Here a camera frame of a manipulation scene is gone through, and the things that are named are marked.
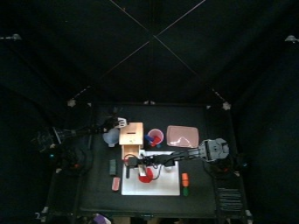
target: black enclosure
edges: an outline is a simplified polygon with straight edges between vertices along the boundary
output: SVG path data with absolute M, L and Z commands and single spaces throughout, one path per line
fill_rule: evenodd
M 36 132 L 67 127 L 76 107 L 95 122 L 99 105 L 146 102 L 229 112 L 255 223 L 298 223 L 298 15 L 297 0 L 2 1 L 0 223 L 40 222 L 52 167 Z

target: black wall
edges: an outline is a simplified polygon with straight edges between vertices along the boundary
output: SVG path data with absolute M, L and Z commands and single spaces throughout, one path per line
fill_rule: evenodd
M 299 43 L 285 42 L 299 36 L 298 1 L 207 0 L 159 36 L 173 52 L 153 34 L 199 1 L 115 3 L 150 32 L 110 1 L 0 3 L 0 36 L 23 36 L 0 42 L 0 219 L 43 209 L 51 173 L 31 139 L 46 125 L 62 126 L 67 100 L 86 86 L 102 102 L 193 103 L 221 102 L 215 87 L 251 161 L 257 223 L 298 223 Z

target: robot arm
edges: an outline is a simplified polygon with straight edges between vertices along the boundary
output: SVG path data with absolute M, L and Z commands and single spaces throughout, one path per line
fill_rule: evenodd
M 198 149 L 190 149 L 186 151 L 175 151 L 171 155 L 153 155 L 143 156 L 142 158 L 130 157 L 129 165 L 130 167 L 137 167 L 139 165 L 153 166 L 174 166 L 175 161 L 201 159 L 207 163 L 217 162 L 219 159 L 225 159 L 230 154 L 230 147 L 227 141 L 222 138 L 215 140 L 205 140 Z
M 59 129 L 51 127 L 44 131 L 39 131 L 38 137 L 32 141 L 38 143 L 40 152 L 48 152 L 48 150 L 56 148 L 66 141 L 66 139 L 83 137 L 87 135 L 104 134 L 111 129 L 120 129 L 126 126 L 126 118 L 111 116 L 102 125 L 87 126 L 82 129 Z

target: black table surface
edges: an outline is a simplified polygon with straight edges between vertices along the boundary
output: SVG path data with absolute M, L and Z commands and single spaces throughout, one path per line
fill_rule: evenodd
M 173 105 L 118 105 L 122 109 L 119 116 L 133 123 L 145 124 L 145 133 L 159 129 L 166 134 L 167 127 L 189 126 L 199 129 L 201 141 L 223 138 L 229 142 L 231 151 L 237 150 L 230 112 L 219 106 L 173 106 Z M 108 118 L 110 105 L 98 105 L 95 108 L 96 122 L 102 124 Z M 162 143 L 162 148 L 150 151 L 185 151 L 187 148 L 171 147 Z M 79 210 L 103 214 L 161 217 L 199 217 L 215 218 L 215 192 L 211 175 L 205 171 L 205 162 L 201 160 L 182 161 L 181 173 L 190 175 L 190 195 L 183 196 L 141 196 L 122 195 L 122 186 L 118 192 L 111 190 L 112 178 L 108 174 L 110 159 L 116 159 L 116 173 L 123 177 L 122 147 L 110 148 L 102 135 L 92 137 L 94 165 L 86 174 Z

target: green object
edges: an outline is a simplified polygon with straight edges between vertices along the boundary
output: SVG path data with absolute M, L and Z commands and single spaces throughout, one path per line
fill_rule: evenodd
M 182 194 L 183 194 L 183 196 L 189 196 L 190 195 L 190 188 L 189 187 L 185 187 L 182 189 Z

